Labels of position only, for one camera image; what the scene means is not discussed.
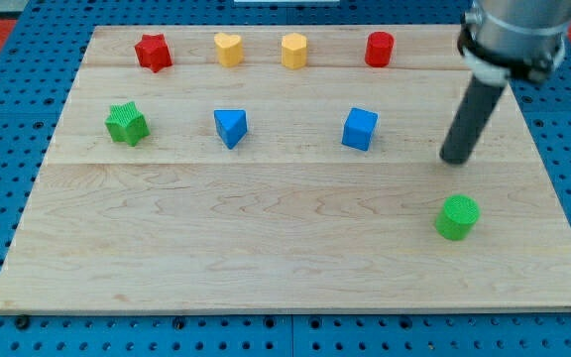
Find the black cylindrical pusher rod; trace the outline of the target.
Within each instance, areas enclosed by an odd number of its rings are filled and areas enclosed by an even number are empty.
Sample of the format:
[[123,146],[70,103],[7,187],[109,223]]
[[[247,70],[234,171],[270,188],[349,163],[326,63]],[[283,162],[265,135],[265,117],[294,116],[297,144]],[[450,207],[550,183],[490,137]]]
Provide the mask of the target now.
[[503,86],[486,84],[475,75],[471,77],[440,148],[441,160],[463,165],[470,159],[504,90]]

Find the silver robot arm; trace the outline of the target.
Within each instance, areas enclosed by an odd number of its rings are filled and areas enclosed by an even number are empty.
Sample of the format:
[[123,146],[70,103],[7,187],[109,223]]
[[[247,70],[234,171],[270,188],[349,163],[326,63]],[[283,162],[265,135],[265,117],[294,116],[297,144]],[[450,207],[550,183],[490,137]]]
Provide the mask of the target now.
[[439,157],[471,157],[512,79],[541,84],[561,65],[571,0],[474,0],[461,17],[457,49],[472,77]]

